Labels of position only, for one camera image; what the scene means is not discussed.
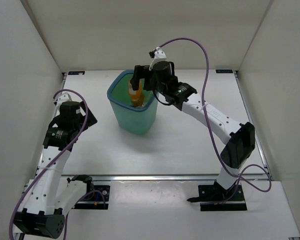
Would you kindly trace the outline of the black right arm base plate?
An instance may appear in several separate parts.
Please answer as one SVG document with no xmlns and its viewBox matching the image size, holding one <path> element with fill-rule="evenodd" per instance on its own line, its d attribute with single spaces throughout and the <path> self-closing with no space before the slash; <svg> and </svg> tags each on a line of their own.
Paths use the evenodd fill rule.
<svg viewBox="0 0 300 240">
<path fill-rule="evenodd" d="M 187 199 L 199 203 L 201 212 L 247 211 L 244 191 L 241 185 L 221 192 L 216 185 L 199 185 L 198 196 Z"/>
</svg>

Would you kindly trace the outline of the orange juice bottle white label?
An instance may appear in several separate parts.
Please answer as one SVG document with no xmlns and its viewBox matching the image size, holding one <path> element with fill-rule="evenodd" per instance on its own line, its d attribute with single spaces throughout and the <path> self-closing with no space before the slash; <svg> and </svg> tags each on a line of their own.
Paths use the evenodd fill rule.
<svg viewBox="0 0 300 240">
<path fill-rule="evenodd" d="M 133 86 L 128 82 L 128 94 L 130 97 L 130 101 L 133 107 L 139 108 L 142 107 L 144 102 L 144 95 L 143 95 L 143 88 L 142 88 L 142 82 L 139 81 L 139 87 L 138 90 L 133 90 Z"/>
</svg>

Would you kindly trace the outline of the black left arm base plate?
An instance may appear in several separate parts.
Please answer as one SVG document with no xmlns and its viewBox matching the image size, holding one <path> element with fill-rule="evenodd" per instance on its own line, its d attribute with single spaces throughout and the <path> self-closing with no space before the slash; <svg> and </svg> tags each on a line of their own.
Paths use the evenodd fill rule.
<svg viewBox="0 0 300 240">
<path fill-rule="evenodd" d="M 94 185 L 94 192 L 84 197 L 79 201 L 73 209 L 76 210 L 107 210 L 109 208 L 109 199 L 111 186 L 108 185 Z"/>
</svg>

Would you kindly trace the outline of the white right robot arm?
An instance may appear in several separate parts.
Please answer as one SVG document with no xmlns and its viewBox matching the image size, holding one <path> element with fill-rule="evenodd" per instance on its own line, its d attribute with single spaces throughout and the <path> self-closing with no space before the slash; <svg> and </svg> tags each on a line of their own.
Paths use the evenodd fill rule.
<svg viewBox="0 0 300 240">
<path fill-rule="evenodd" d="M 197 90 L 180 82 L 174 73 L 174 64 L 160 61 L 153 67 L 141 67 L 144 90 L 159 93 L 165 98 L 165 105 L 174 106 L 211 129 L 224 144 L 220 153 L 222 168 L 215 180 L 214 193 L 220 200 L 228 199 L 239 176 L 239 171 L 255 149 L 255 127 L 240 123 L 220 112 L 210 103 L 202 100 Z"/>
</svg>

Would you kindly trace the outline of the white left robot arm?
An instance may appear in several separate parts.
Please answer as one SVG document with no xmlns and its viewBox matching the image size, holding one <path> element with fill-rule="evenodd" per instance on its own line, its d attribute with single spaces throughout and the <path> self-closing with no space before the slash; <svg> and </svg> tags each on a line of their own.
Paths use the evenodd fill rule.
<svg viewBox="0 0 300 240">
<path fill-rule="evenodd" d="M 144 112 L 155 98 L 152 92 L 152 71 L 148 66 L 135 66 L 123 71 L 107 90 L 107 98 L 119 122 L 134 124 L 137 114 Z M 95 194 L 92 178 L 76 175 L 68 187 L 58 193 L 62 172 L 80 135 L 97 123 L 85 98 L 73 100 L 72 89 L 54 94 L 58 114 L 48 125 L 43 148 L 53 154 L 43 157 L 36 177 L 29 183 L 16 204 L 9 222 L 9 238 L 14 228 L 23 234 L 57 239 L 67 233 L 69 211 L 80 200 L 90 200 Z"/>
</svg>

